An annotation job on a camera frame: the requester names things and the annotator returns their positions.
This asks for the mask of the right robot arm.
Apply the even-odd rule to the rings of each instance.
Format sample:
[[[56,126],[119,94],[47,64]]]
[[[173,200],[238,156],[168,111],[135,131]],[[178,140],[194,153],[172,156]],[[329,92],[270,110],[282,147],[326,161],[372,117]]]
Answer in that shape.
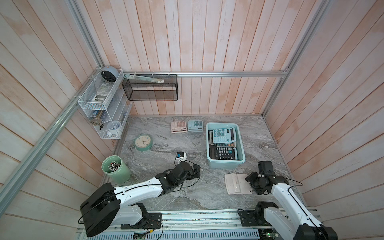
[[[305,207],[292,190],[288,179],[277,176],[270,161],[258,163],[258,172],[246,177],[258,195],[273,195],[287,216],[273,202],[258,202],[253,213],[258,224],[270,224],[284,240],[337,240],[331,227],[324,226]]]

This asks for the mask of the upturned pink calculator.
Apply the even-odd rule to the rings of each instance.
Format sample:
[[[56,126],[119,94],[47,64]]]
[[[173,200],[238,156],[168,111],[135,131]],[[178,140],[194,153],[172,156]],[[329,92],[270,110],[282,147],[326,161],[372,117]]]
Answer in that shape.
[[[253,190],[246,181],[247,174],[225,175],[226,190],[229,195],[250,195]]]

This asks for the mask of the mint green storage box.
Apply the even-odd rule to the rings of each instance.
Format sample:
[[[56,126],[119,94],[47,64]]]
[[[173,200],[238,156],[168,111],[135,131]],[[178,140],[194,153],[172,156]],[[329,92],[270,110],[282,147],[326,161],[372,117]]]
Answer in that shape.
[[[239,126],[233,123],[207,123],[208,165],[212,169],[232,170],[246,162]]]

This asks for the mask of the upturned light blue calculator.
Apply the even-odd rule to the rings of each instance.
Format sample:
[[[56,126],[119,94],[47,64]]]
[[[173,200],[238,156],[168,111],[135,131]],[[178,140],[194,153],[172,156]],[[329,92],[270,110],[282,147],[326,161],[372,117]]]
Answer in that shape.
[[[213,143],[214,144],[231,144],[237,140],[235,128],[214,129]]]

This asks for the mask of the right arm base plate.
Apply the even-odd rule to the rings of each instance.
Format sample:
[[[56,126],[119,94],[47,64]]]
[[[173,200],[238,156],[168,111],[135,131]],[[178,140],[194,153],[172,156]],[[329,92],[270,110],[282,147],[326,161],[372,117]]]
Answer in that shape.
[[[237,214],[240,217],[242,227],[271,226],[271,224],[264,218],[264,213],[238,209]]]

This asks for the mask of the small pink calculator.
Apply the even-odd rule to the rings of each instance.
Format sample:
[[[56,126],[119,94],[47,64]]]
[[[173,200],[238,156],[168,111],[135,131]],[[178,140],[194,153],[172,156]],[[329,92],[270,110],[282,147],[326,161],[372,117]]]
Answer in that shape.
[[[171,133],[185,133],[188,131],[186,121],[171,122]]]

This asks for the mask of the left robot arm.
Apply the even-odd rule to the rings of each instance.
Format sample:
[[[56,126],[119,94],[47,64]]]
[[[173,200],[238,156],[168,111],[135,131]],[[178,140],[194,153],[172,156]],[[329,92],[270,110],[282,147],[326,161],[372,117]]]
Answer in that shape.
[[[130,225],[133,228],[148,226],[148,211],[141,201],[157,198],[185,188],[184,181],[199,179],[201,167],[190,161],[181,161],[172,170],[157,174],[148,181],[123,187],[103,184],[81,205],[87,237],[94,237],[113,225]]]

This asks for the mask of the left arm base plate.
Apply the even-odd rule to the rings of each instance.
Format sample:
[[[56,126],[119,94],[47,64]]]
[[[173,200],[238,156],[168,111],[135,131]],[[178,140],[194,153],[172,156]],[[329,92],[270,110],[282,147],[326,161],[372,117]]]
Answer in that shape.
[[[155,212],[149,213],[144,216],[137,224],[131,226],[128,224],[121,225],[122,230],[139,230],[139,229],[150,229],[156,230],[161,229],[162,213]]]

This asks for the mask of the large black desk calculator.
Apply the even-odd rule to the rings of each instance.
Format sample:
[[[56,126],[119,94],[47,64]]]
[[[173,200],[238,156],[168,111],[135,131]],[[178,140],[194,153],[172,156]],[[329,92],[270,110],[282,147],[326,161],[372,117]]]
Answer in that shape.
[[[208,130],[208,134],[209,134],[209,145],[215,146],[216,144],[213,141],[213,130]]]

